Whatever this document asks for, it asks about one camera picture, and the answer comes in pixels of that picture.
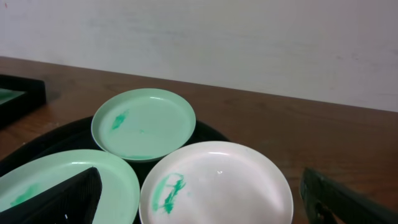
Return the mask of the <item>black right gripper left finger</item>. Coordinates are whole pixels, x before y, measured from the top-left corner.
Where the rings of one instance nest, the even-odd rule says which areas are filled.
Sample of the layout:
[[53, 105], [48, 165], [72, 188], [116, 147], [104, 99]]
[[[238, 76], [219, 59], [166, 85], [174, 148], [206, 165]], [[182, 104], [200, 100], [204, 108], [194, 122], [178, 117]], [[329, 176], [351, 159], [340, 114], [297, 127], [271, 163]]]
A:
[[1, 223], [92, 224], [101, 193], [100, 173], [91, 167], [1, 212]]

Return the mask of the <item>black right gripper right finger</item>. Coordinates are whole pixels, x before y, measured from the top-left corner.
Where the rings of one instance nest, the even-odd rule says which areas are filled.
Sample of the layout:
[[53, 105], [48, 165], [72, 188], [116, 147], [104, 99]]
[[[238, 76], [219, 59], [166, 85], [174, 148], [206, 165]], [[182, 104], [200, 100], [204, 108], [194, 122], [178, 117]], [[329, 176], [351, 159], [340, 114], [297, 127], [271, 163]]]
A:
[[395, 224], [397, 213], [306, 168], [300, 181], [300, 196], [311, 224]]

